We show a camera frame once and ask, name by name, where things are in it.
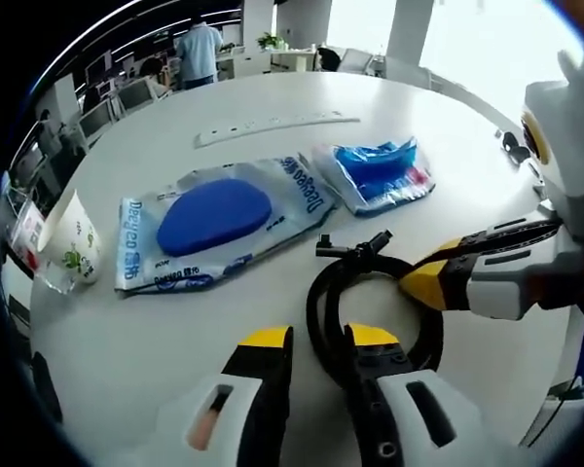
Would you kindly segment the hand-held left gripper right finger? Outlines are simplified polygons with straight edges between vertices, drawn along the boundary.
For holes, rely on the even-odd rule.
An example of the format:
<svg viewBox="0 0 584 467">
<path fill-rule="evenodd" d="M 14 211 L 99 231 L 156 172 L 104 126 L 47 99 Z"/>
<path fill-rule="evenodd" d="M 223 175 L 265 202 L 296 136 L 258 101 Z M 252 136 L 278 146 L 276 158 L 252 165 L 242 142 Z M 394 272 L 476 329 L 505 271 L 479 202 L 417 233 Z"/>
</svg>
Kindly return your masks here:
<svg viewBox="0 0 584 467">
<path fill-rule="evenodd" d="M 345 325 L 343 389 L 364 466 L 504 466 L 506 446 L 478 408 L 432 370 L 415 371 L 399 340 Z"/>
</svg>

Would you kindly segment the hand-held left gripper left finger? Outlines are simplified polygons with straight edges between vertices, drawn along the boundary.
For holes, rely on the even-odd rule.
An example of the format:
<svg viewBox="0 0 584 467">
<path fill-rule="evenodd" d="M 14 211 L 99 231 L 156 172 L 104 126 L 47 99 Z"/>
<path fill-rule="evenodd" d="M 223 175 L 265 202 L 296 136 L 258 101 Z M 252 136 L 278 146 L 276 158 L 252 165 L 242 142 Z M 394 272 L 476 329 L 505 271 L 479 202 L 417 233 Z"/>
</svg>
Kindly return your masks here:
<svg viewBox="0 0 584 467">
<path fill-rule="evenodd" d="M 289 416 L 294 331 L 261 329 L 240 341 L 219 374 L 164 405 L 157 466 L 277 466 Z"/>
</svg>

